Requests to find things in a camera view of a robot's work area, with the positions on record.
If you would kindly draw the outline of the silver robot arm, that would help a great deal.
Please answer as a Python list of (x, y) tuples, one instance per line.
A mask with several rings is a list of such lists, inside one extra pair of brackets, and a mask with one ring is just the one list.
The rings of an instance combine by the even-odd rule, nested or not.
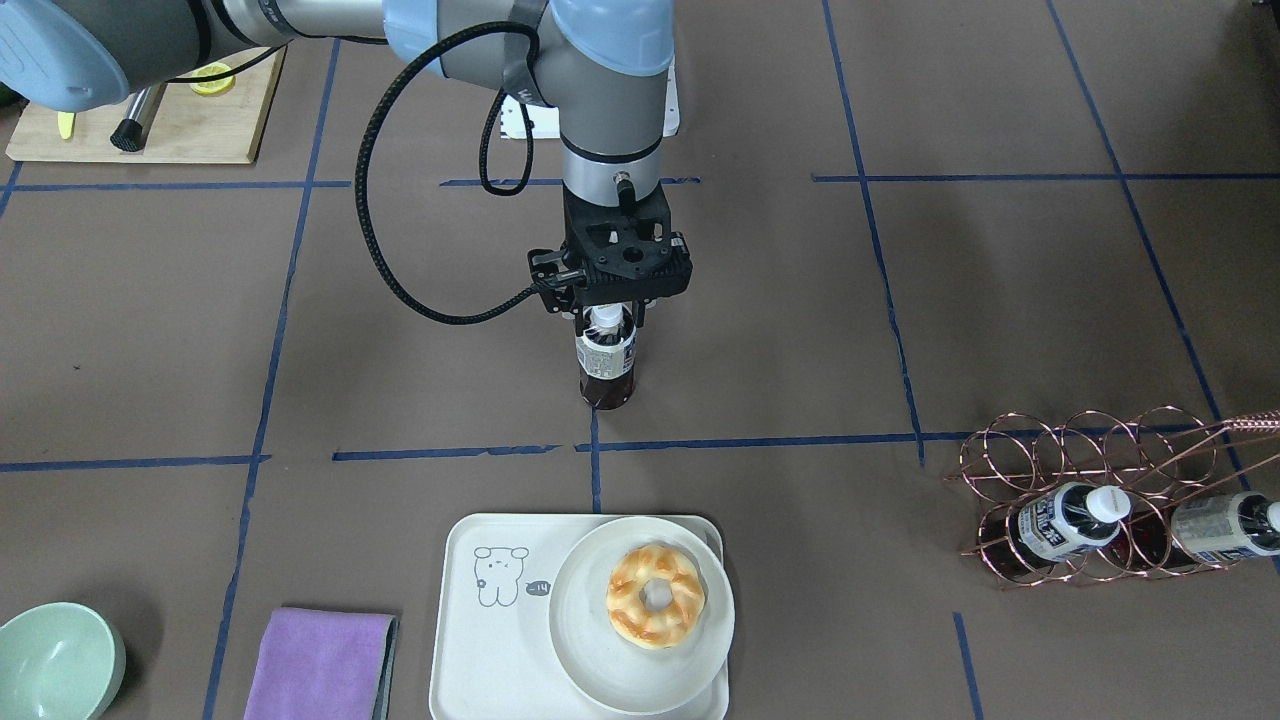
[[(650, 304), (687, 288), (691, 259), (660, 187), (671, 1), (5, 1), (3, 83), (41, 106), (86, 111), (300, 38), (384, 44), (404, 61), (372, 110), (353, 188), (379, 275), (417, 314), (468, 325), (539, 296), (584, 332), (612, 304), (628, 305), (641, 325)], [(530, 286), (476, 315), (416, 300), (372, 228), (374, 146), (396, 100), (425, 70), (559, 114), (564, 243), (532, 252)]]

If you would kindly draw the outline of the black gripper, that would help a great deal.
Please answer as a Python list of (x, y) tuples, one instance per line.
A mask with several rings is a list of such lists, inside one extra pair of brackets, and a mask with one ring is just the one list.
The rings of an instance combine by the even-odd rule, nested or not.
[[(641, 242), (664, 242), (673, 233), (669, 202), (666, 188), (658, 184), (644, 197), (620, 201), (607, 206), (579, 197), (571, 190), (562, 190), (566, 245), (575, 251), (596, 251), (598, 249), (623, 249)], [(634, 327), (640, 331), (645, 325), (646, 300), (630, 304)], [(573, 333), (582, 337), (591, 324), (591, 307), (572, 309)]]

